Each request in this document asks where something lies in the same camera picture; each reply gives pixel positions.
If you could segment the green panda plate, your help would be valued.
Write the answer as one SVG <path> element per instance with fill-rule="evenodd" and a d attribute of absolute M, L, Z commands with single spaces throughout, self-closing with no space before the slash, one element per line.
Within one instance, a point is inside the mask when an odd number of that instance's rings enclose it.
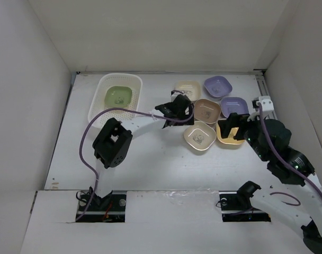
<path fill-rule="evenodd" d="M 105 94 L 104 104 L 108 108 L 126 108 L 130 105 L 132 89 L 127 86 L 112 86 Z"/>

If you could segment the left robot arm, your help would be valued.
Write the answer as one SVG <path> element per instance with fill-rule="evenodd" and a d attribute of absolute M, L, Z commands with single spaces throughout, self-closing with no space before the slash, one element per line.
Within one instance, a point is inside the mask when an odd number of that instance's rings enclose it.
<path fill-rule="evenodd" d="M 169 126 L 194 124 L 194 105 L 187 96 L 178 92 L 171 95 L 170 102 L 155 106 L 148 113 L 136 114 L 131 120 L 107 120 L 92 144 L 99 176 L 91 203 L 98 210 L 107 208 L 110 202 L 111 187 L 104 174 L 112 174 L 113 168 L 124 161 L 133 139 Z"/>

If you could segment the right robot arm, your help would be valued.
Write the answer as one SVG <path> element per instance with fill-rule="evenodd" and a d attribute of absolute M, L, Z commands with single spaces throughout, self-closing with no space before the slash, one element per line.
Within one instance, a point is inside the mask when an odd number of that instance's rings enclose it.
<path fill-rule="evenodd" d="M 291 131 L 278 120 L 265 119 L 263 113 L 255 117 L 232 113 L 219 120 L 218 126 L 223 138 L 237 128 L 233 139 L 245 140 L 267 163 L 270 173 L 295 194 L 305 211 L 288 208 L 252 181 L 237 190 L 237 204 L 274 216 L 293 230 L 312 253 L 322 253 L 322 188 L 307 157 L 289 146 Z"/>

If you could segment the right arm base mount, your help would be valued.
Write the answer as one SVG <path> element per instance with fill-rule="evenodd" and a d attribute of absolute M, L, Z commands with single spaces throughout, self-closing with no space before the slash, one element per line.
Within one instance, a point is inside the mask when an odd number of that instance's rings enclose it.
<path fill-rule="evenodd" d="M 251 205 L 250 198 L 259 185 L 248 181 L 238 190 L 219 191 L 216 208 L 221 210 L 223 222 L 271 222 L 270 216 Z"/>

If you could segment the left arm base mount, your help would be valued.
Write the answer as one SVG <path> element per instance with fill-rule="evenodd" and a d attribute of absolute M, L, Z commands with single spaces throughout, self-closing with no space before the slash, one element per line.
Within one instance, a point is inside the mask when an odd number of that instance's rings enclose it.
<path fill-rule="evenodd" d="M 86 209 L 93 189 L 87 192 L 78 191 L 76 199 L 78 207 L 76 222 L 84 223 L 123 223 L 126 219 L 127 191 L 113 190 L 104 197 L 94 194 L 93 199 Z"/>

